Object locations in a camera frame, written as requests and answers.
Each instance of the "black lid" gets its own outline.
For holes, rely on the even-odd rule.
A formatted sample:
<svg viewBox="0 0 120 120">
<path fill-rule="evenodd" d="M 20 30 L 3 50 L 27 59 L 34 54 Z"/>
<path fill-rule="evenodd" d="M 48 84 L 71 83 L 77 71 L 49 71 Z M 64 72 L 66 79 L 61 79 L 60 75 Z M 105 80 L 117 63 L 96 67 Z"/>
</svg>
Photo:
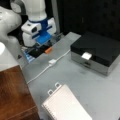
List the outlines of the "black lid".
<svg viewBox="0 0 120 120">
<path fill-rule="evenodd" d="M 88 52 L 92 60 L 109 67 L 120 54 L 120 42 L 87 32 L 72 44 L 71 51 L 80 55 Z"/>
</svg>

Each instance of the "gray table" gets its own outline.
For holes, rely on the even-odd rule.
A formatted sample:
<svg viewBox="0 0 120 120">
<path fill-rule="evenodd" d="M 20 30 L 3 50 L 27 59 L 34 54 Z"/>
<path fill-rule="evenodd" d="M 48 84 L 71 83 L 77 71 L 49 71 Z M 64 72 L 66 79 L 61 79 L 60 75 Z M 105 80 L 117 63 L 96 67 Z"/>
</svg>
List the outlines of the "gray table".
<svg viewBox="0 0 120 120">
<path fill-rule="evenodd" d="M 79 38 L 70 33 L 57 43 L 50 55 L 42 55 L 23 69 L 28 82 L 38 75 L 50 59 L 56 59 L 69 50 L 70 45 Z M 120 117 L 120 65 L 109 76 L 103 76 L 71 60 L 70 53 L 55 66 L 29 84 L 32 96 L 45 120 L 48 116 L 41 104 L 48 97 L 47 91 L 55 89 L 54 84 L 67 84 L 90 114 L 93 120 L 118 120 Z"/>
</svg>

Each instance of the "brown wood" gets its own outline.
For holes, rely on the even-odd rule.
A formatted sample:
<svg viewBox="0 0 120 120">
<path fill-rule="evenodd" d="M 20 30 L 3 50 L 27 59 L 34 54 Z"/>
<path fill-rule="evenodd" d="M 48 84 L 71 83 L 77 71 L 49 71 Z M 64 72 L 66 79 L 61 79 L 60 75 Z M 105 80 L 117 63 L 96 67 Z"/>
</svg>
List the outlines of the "brown wood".
<svg viewBox="0 0 120 120">
<path fill-rule="evenodd" d="M 22 120 L 40 120 L 40 118 L 39 118 L 38 114 L 35 113 L 35 114 L 32 114 L 26 118 L 23 118 Z"/>
<path fill-rule="evenodd" d="M 0 120 L 38 120 L 37 112 L 20 67 L 0 72 Z"/>
</svg>

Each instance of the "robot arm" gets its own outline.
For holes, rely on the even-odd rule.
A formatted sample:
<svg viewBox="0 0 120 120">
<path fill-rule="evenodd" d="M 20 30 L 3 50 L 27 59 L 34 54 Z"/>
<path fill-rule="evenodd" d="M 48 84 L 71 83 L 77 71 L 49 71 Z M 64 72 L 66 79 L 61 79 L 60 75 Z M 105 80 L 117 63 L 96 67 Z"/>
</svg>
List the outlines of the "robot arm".
<svg viewBox="0 0 120 120">
<path fill-rule="evenodd" d="M 22 26 L 26 46 L 43 45 L 56 33 L 54 18 L 47 19 L 44 0 L 11 0 L 11 7 L 16 13 L 28 15 L 29 20 Z"/>
<path fill-rule="evenodd" d="M 17 61 L 12 54 L 6 48 L 6 46 L 0 42 L 0 71 L 18 66 Z"/>
<path fill-rule="evenodd" d="M 0 42 L 4 43 L 21 67 L 27 64 L 27 60 L 21 50 L 18 39 L 9 36 L 8 33 L 15 30 L 22 23 L 20 15 L 12 10 L 0 7 Z"/>
</svg>

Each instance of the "cable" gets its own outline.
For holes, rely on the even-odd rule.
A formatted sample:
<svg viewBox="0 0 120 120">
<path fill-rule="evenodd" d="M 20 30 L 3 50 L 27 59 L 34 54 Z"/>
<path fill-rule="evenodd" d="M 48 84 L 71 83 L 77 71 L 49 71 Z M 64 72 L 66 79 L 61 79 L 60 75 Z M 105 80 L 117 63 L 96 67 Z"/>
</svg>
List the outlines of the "cable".
<svg viewBox="0 0 120 120">
<path fill-rule="evenodd" d="M 39 76 L 41 76 L 44 72 L 46 72 L 51 66 L 47 66 L 40 74 L 38 74 L 35 78 L 33 78 L 32 80 L 30 80 L 29 82 L 27 82 L 27 84 L 30 84 L 31 82 L 33 82 L 34 80 L 36 80 Z"/>
<path fill-rule="evenodd" d="M 48 62 L 49 65 L 40 74 L 38 74 L 35 78 L 33 78 L 32 80 L 30 80 L 29 82 L 27 82 L 27 84 L 30 84 L 31 82 L 33 82 L 34 80 L 36 80 L 38 77 L 40 77 L 42 74 L 44 74 L 50 67 L 54 66 L 58 61 L 60 61 L 63 57 L 65 57 L 69 52 L 70 52 L 70 50 L 67 51 L 65 54 L 63 54 L 61 57 L 59 57 L 56 60 L 55 59 L 50 60 Z"/>
</svg>

